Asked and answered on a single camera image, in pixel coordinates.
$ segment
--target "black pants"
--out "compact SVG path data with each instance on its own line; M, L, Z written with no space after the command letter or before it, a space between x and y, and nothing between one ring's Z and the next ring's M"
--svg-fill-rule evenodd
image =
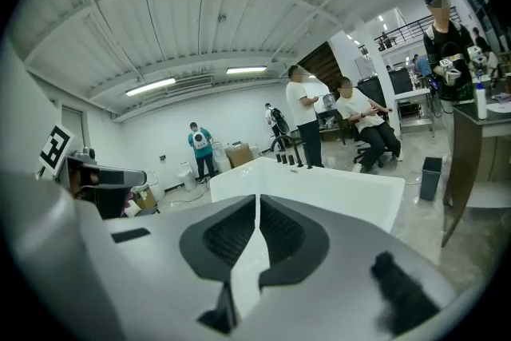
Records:
M323 162L321 160L321 136L319 135L318 121L316 120L298 125L298 130L300 131L302 141L305 143L305 149L307 150L311 165L323 168Z
M199 169L199 179L204 178L204 161L206 161L206 165L208 166L209 177L213 178L215 176L215 167L213 166L212 153L195 159L197 160L197 168Z
M367 142L370 148L360 163L369 171L387 147L396 157L401 153L401 142L394 135L394 130L386 122L375 127L366 127L360 133L360 139Z
M280 132L280 129L277 126L277 124L273 125L271 127L271 129L273 130L273 133L275 134L275 138L277 138L279 135L283 135L283 133ZM279 140L277 142L277 144L279 144L280 149L284 149L284 144L283 144L282 140Z

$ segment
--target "cardboard box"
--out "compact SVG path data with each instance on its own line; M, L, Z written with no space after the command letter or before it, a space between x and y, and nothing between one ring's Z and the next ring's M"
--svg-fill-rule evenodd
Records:
M248 144L240 144L225 149L227 157L231 161L231 166L235 168L252 161L254 158Z
M137 205L141 209L152 209L156 206L156 200L149 186L143 191L138 192Z

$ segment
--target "ceiling light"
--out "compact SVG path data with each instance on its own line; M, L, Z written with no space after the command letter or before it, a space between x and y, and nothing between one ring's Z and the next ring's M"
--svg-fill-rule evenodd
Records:
M259 73L264 71L266 66L261 67L236 67L232 69L227 69L227 74L238 74L238 73Z
M145 93L146 91L149 91L151 89L159 89L161 87L165 87L166 85L176 84L176 79L171 78L165 78L164 80L158 80L155 82L151 82L149 84L141 85L140 87L136 87L135 89L130 89L126 91L126 95L128 97L132 97L134 95Z

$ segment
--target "metal railing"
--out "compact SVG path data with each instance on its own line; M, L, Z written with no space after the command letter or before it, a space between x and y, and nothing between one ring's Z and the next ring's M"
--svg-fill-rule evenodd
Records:
M450 8L450 19L461 23L461 19L458 16L455 6ZM421 18L405 26L398 27L396 30L387 32L385 35L381 35L374 40L374 43L380 51L391 49L392 47L408 42L413 38L421 38L432 23L433 16L426 16L425 18ZM369 54L365 45L359 46L358 49L364 56Z

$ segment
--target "seated man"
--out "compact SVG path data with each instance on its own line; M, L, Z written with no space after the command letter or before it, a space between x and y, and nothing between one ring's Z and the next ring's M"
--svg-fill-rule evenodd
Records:
M378 115L378 111L389 113L392 109L383 108L359 89L354 89L348 77L337 80L335 90L340 94L335 103L337 110L345 120L357 121L355 126L360 133L360 139L370 145L360 163L353 167L353 172L369 172L385 152L385 147L394 154L397 161L402 161L401 143L390 125Z

